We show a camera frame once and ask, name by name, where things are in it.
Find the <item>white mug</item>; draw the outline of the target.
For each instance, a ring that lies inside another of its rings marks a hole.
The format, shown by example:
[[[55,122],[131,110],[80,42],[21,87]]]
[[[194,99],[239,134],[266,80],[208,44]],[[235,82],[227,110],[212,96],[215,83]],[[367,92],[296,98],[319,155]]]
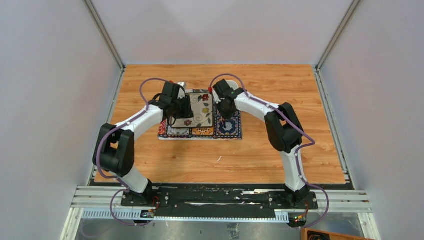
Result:
[[[239,85],[236,81],[234,80],[226,80],[226,83],[229,85],[230,88],[232,88],[233,90],[237,90],[239,88]]]

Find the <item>square floral plate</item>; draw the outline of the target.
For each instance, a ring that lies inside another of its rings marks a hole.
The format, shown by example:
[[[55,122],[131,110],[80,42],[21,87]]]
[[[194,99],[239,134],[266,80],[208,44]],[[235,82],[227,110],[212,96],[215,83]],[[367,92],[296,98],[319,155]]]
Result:
[[[193,117],[170,119],[169,125],[175,129],[181,128],[209,128],[213,125],[214,109],[213,97],[209,93],[188,93],[190,97]]]

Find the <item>colourful patterned placemat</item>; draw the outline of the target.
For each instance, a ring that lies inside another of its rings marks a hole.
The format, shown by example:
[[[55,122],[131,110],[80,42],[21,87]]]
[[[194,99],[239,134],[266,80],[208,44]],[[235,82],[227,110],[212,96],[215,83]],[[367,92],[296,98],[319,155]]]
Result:
[[[241,113],[223,120],[214,106],[214,97],[206,89],[190,89],[192,118],[164,120],[159,125],[159,140],[241,140]]]

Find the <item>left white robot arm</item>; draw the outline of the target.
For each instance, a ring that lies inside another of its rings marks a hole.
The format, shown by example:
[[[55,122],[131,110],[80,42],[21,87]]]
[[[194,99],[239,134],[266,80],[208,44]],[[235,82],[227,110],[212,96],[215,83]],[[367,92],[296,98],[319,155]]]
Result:
[[[169,118],[191,118],[191,101],[185,82],[163,81],[163,89],[153,99],[143,98],[145,107],[130,118],[100,127],[92,162],[105,179],[117,179],[134,194],[140,206],[153,201],[152,182],[135,166],[135,143],[147,130]]]

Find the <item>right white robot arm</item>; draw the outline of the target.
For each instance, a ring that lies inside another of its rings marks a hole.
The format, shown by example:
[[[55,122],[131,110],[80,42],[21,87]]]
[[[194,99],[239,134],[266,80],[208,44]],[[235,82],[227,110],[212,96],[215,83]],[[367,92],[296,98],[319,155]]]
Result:
[[[214,106],[222,120],[245,112],[265,123],[268,140],[282,159],[286,204],[292,209],[301,207],[310,191],[301,161],[301,145],[306,134],[292,105],[287,102],[278,105],[257,98],[232,80],[211,83],[208,91],[213,95]]]

